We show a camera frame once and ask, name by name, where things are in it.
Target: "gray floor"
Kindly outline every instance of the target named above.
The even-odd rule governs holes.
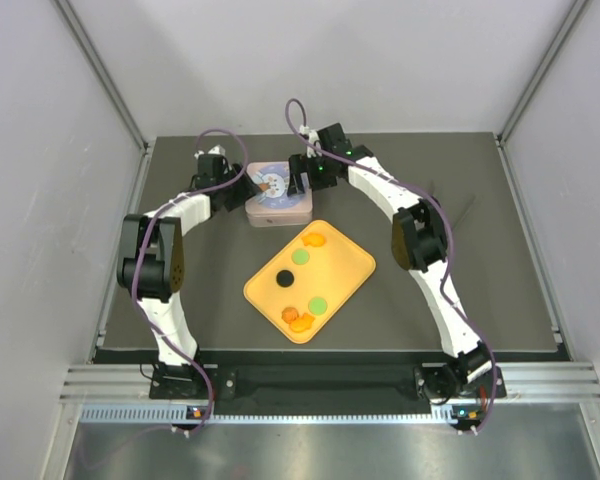
[[[498,406],[477,438],[448,426],[209,425],[190,440],[146,428],[80,425],[67,480],[106,479],[542,479],[600,473],[577,406]]]
[[[455,229],[453,280],[469,316],[499,351],[553,351],[555,342],[515,205],[491,134],[352,135],[401,180],[433,190]],[[233,140],[221,141],[230,159]],[[287,136],[247,136],[253,161],[283,161],[302,150]],[[195,170],[193,137],[159,138],[140,211],[185,189]],[[245,282],[301,227],[257,229],[244,209],[221,213],[185,239],[187,322],[205,349],[439,350],[426,301],[393,261],[390,224],[371,201],[346,184],[314,194],[324,219],[371,253],[377,269],[330,322],[305,345],[294,345],[244,298]],[[118,289],[106,348],[155,348],[149,330]]]

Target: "green circle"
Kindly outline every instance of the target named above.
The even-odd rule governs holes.
[[[309,300],[309,311],[314,315],[322,315],[327,311],[327,301],[322,297],[313,297]]]
[[[309,252],[304,248],[299,248],[291,254],[291,260],[293,260],[293,263],[296,265],[304,265],[309,261]]]

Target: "metal frame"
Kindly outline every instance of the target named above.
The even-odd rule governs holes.
[[[104,63],[100,59],[93,43],[80,22],[70,0],[51,0],[65,21],[71,35],[76,40],[85,58],[96,77],[102,84],[112,106],[116,109],[136,144],[144,152],[139,165],[138,174],[132,192],[129,196],[128,210],[135,210],[142,192],[148,165],[151,160],[152,150],[142,136],[133,116],[127,108],[120,92],[115,86]],[[573,345],[567,332],[561,325],[561,312],[556,301],[555,292],[547,273],[546,263],[538,246],[528,209],[521,194],[519,184],[512,168],[506,150],[506,142],[511,137],[525,110],[533,100],[542,81],[551,69],[555,59],[564,47],[566,40],[572,33],[578,20],[586,11],[590,0],[574,0],[561,27],[543,55],[536,71],[526,85],[522,95],[516,102],[509,115],[503,131],[496,137],[496,144],[500,151],[502,164],[505,169],[509,185],[514,197],[514,202],[520,216],[524,234],[529,245],[533,263],[538,273],[542,293],[550,310],[552,322],[557,334],[557,341],[565,337],[567,346]],[[105,332],[105,325],[111,308],[111,298],[115,288],[115,277],[112,273],[107,291],[100,311],[98,330],[94,339],[94,348],[98,339]],[[537,363],[499,363],[502,368],[508,397],[499,399],[497,408],[502,408],[511,403],[576,403],[582,411],[583,420],[591,441],[592,449],[600,465],[600,384],[595,370],[586,362],[537,362]],[[162,415],[171,411],[178,411],[183,405],[204,407],[206,401],[176,401],[149,400],[149,380],[140,375],[137,365],[78,365],[69,369],[64,388],[62,390],[59,410],[54,430],[53,440],[45,460],[42,478],[63,478],[73,441],[76,435],[77,424],[86,411],[144,411],[166,412],[156,414],[150,421],[162,420]],[[394,416],[312,416],[312,417],[236,417],[212,415],[211,421],[215,423],[436,423],[442,418],[447,421],[444,409],[432,410],[431,415],[394,415]],[[104,415],[104,421],[116,420],[116,413],[109,417]],[[98,415],[91,414],[90,421],[97,421]]]

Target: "yellow tray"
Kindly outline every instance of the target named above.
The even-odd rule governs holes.
[[[245,284],[244,296],[289,340],[306,343],[375,268],[371,255],[316,220]]]

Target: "white panel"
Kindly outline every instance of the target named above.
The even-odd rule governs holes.
[[[576,351],[600,375],[600,0],[510,140]]]
[[[0,2],[0,479],[41,469],[139,158],[52,3]]]
[[[147,137],[495,131],[571,0],[74,0]]]

